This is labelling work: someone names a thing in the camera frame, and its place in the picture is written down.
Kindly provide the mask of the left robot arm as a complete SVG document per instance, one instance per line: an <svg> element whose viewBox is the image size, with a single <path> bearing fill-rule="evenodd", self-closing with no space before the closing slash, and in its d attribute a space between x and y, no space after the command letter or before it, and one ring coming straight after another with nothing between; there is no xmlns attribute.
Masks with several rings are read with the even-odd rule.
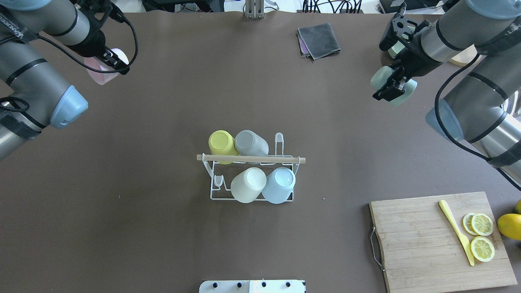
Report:
<svg viewBox="0 0 521 293"><path fill-rule="evenodd" d="M1 80L11 87L1 97L1 158L35 139L47 126L63 129L89 107L76 88L31 45L41 39L84 62L97 74L125 75L134 60L108 48L102 26L107 18L130 25L110 0L2 0Z"/></svg>

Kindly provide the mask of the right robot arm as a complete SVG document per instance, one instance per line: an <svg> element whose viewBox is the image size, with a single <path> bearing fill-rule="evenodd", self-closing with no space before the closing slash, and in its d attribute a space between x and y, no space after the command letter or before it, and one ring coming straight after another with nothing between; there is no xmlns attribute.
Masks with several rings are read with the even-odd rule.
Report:
<svg viewBox="0 0 521 293"><path fill-rule="evenodd" d="M460 0L434 23L417 23L405 12L402 1L380 40L382 51L397 43L403 48L371 78L373 98L400 105L415 90L414 77L475 48L474 69L444 98L456 74L441 85L426 122L465 151L461 141L467 141L475 156L520 188L520 121L504 107L520 91L519 0Z"/></svg>

